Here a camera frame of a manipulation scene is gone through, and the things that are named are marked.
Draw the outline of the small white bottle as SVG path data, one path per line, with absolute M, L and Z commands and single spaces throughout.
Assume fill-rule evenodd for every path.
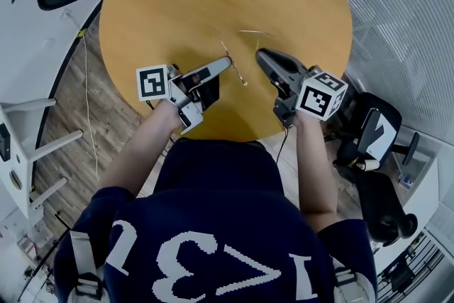
M 377 170 L 380 168 L 380 162 L 379 160 L 376 159 L 371 159 L 371 160 L 358 160 L 355 163 L 355 167 L 359 170 L 362 171 L 372 171 L 372 170 Z

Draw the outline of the black metal rack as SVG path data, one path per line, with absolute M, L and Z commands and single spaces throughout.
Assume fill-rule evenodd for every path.
M 435 270 L 442 251 L 424 233 L 377 276 L 378 303 L 400 303 Z

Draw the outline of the black box on desk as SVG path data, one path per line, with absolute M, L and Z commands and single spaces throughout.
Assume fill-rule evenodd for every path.
M 11 158 L 11 134 L 4 123 L 0 124 L 0 157 L 3 162 Z

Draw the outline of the white paper with black mark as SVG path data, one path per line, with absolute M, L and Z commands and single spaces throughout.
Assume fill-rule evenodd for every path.
M 392 146 L 397 131 L 378 109 L 370 109 L 361 128 L 358 152 L 382 161 Z

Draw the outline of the black metal stand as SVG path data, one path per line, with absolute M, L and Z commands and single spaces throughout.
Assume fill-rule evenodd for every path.
M 55 240 L 52 241 L 52 244 L 51 246 L 49 247 L 49 249 L 45 252 L 44 255 L 39 255 L 38 256 L 38 265 L 36 266 L 36 268 L 33 270 L 33 274 L 31 275 L 31 277 L 35 277 L 39 272 L 40 270 L 42 269 L 42 267 L 47 263 L 47 260 L 49 259 L 49 257 L 52 255 L 52 253 L 57 249 L 57 247 L 60 245 L 60 243 L 62 242 L 63 238 L 70 232 L 70 230 L 72 229 L 72 227 L 69 225 L 69 223 L 66 221 L 66 219 L 64 217 L 62 217 L 62 212 L 61 211 L 57 211 L 55 214 L 54 214 L 54 217 L 65 227 L 65 230 L 63 231 L 63 233 Z

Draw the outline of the black office chair holding paper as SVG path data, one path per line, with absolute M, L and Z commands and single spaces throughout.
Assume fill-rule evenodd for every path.
M 358 142 L 361 135 L 361 128 L 370 109 L 378 109 L 383 116 L 391 123 L 397 134 L 402 126 L 402 115 L 398 110 L 387 101 L 371 94 L 363 92 L 354 98 L 355 105 L 351 116 L 347 117 L 342 111 L 338 111 L 336 116 L 339 119 L 340 126 L 325 135 L 324 140 L 331 142 L 340 141 L 334 165 L 343 166 L 350 169 L 357 169 L 355 163 L 358 160 L 371 160 L 373 157 L 358 152 Z M 390 153 L 398 153 L 404 156 L 402 165 L 408 165 L 418 147 L 420 134 L 415 132 L 408 145 L 399 145 L 396 143 L 397 135 L 394 138 L 392 146 L 388 149 L 387 154 L 380 161 L 380 167 L 386 161 Z

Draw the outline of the white desk with clutter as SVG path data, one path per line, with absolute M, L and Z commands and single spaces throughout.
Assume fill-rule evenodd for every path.
M 419 228 L 423 228 L 435 214 L 439 202 L 438 160 L 416 151 L 411 162 L 401 171 L 404 176 L 413 173 L 416 177 L 402 206 L 408 214 L 414 214 L 418 219 Z

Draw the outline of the person's left forearm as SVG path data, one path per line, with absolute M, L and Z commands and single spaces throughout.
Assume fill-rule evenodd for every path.
M 160 100 L 106 168 L 100 188 L 120 187 L 137 197 L 170 137 L 180 126 L 177 106 L 166 99 Z

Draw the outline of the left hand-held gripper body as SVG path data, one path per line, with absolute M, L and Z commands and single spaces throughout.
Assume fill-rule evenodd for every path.
M 136 70 L 140 101 L 166 99 L 177 108 L 184 126 L 181 135 L 190 132 L 203 121 L 200 101 L 194 101 L 192 92 L 201 86 L 203 67 L 182 74 L 175 65 L 158 65 Z

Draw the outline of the person's navy printed shirt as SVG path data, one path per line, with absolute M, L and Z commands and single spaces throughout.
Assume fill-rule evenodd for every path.
M 279 170 L 261 147 L 179 141 L 154 192 L 100 189 L 55 256 L 59 303 L 79 301 L 77 263 L 89 258 L 111 303 L 377 302 L 377 274 L 365 222 L 315 232 L 284 195 Z

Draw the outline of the person's right forearm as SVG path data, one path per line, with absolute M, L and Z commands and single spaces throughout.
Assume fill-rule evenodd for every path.
M 298 111 L 297 167 L 299 209 L 315 232 L 338 222 L 338 184 L 328 160 L 318 119 Z

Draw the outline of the white desk with slanted legs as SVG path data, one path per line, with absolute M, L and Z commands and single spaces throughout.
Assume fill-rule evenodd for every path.
M 19 136 L 19 127 L 12 121 L 11 114 L 14 112 L 43 111 L 45 108 L 54 106 L 56 100 L 36 99 L 22 104 L 12 104 L 3 107 L 0 105 L 0 124 L 4 123 L 11 134 L 11 158 L 3 162 L 0 157 L 0 181 L 4 184 L 6 191 L 16 203 L 22 214 L 29 219 L 43 205 L 43 202 L 52 196 L 67 183 L 63 177 L 53 186 L 49 187 L 42 194 L 31 198 L 33 165 L 34 163 L 56 150 L 81 138 L 81 130 L 69 133 L 39 148 L 27 148 L 23 139 Z

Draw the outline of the black mesh office chair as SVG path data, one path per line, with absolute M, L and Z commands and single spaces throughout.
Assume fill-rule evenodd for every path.
M 384 246 L 408 239 L 418 228 L 415 214 L 407 214 L 399 201 L 393 183 L 379 172 L 355 173 L 354 185 L 360 198 L 362 217 L 370 238 Z

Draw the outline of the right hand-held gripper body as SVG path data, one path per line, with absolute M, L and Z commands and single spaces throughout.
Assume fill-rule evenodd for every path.
M 299 93 L 287 99 L 278 95 L 273 111 L 286 127 L 293 124 L 297 111 L 327 121 L 339 110 L 347 89 L 348 84 L 342 79 L 313 66 L 299 77 Z

